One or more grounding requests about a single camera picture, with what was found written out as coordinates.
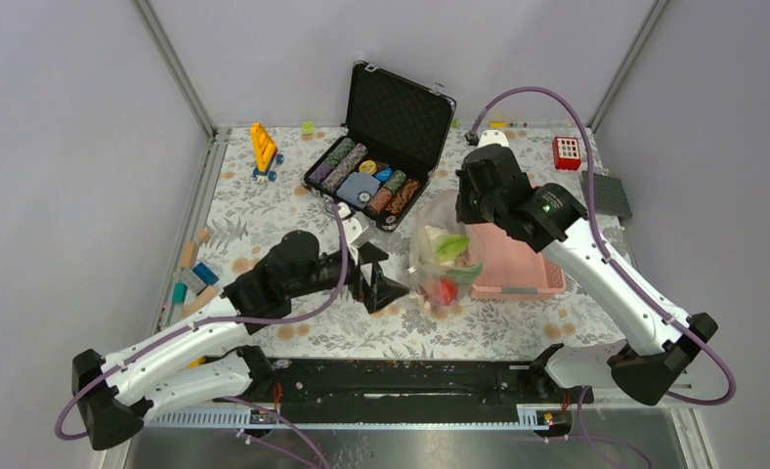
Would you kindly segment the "clear pink zip top bag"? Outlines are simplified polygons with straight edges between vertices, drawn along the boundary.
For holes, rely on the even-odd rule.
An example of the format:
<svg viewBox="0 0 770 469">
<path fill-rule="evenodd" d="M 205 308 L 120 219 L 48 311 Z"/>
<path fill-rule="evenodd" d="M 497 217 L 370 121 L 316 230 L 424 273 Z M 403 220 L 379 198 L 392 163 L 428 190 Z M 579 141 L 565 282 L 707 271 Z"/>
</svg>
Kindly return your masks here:
<svg viewBox="0 0 770 469">
<path fill-rule="evenodd" d="M 456 217 L 458 193 L 439 192 L 416 214 L 409 237 L 407 279 L 421 310 L 441 314 L 470 292 L 483 271 L 468 251 L 475 245 Z"/>
</svg>

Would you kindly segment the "white toy dumpling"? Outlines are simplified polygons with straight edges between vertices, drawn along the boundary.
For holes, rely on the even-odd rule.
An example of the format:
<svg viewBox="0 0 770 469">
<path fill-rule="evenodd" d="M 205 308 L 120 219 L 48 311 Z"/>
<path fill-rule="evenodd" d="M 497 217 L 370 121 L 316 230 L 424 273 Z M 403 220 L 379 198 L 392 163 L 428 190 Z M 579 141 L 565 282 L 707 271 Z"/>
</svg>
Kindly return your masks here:
<svg viewBox="0 0 770 469">
<path fill-rule="evenodd" d="M 442 267 L 457 267 L 463 264 L 464 253 L 470 239 L 465 234 L 451 233 L 436 226 L 425 226 L 429 242 L 429 259 Z"/>
</svg>

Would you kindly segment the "green toy leaf vegetable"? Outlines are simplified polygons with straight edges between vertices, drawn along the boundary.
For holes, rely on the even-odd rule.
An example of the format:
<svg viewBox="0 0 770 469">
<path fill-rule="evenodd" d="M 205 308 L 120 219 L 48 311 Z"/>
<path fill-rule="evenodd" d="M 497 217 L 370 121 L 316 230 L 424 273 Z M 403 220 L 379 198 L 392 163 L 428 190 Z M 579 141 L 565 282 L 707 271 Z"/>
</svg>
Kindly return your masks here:
<svg viewBox="0 0 770 469">
<path fill-rule="evenodd" d="M 470 238 L 463 234 L 444 234 L 434 240 L 433 259 L 442 276 L 471 284 L 482 273 L 483 264 L 469 260 L 469 244 Z"/>
</svg>

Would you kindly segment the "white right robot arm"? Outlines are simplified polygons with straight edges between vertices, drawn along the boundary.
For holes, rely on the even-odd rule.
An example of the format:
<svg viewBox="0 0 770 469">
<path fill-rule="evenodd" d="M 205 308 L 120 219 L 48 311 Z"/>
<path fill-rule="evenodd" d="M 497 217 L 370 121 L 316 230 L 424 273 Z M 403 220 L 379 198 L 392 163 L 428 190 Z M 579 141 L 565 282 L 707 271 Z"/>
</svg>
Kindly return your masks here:
<svg viewBox="0 0 770 469">
<path fill-rule="evenodd" d="M 656 405 L 717 330 L 707 313 L 690 315 L 663 299 L 591 225 L 564 187 L 533 187 L 511 149 L 490 144 L 470 152 L 456 175 L 456 216 L 492 223 L 563 269 L 595 300 L 624 338 L 612 344 L 552 346 L 535 360 L 533 393 L 554 403 L 570 388 L 618 388 Z"/>
</svg>

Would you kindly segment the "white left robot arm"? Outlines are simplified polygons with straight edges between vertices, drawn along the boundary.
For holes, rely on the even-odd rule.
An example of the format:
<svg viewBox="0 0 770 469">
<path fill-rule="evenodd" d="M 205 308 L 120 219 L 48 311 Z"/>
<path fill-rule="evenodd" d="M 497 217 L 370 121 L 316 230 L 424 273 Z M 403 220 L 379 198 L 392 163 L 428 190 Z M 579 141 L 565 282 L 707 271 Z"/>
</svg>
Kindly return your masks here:
<svg viewBox="0 0 770 469">
<path fill-rule="evenodd" d="M 114 448 L 155 417 L 203 401 L 265 400 L 275 378 L 257 346 L 239 345 L 198 367 L 189 364 L 279 324 L 298 297 L 347 289 L 369 313 L 383 309 L 408 293 L 384 276 L 380 264 L 388 257 L 370 242 L 355 248 L 342 241 L 338 251 L 323 254 L 314 234 L 293 231 L 187 318 L 116 353 L 80 353 L 72 361 L 72 394 L 91 448 Z"/>
</svg>

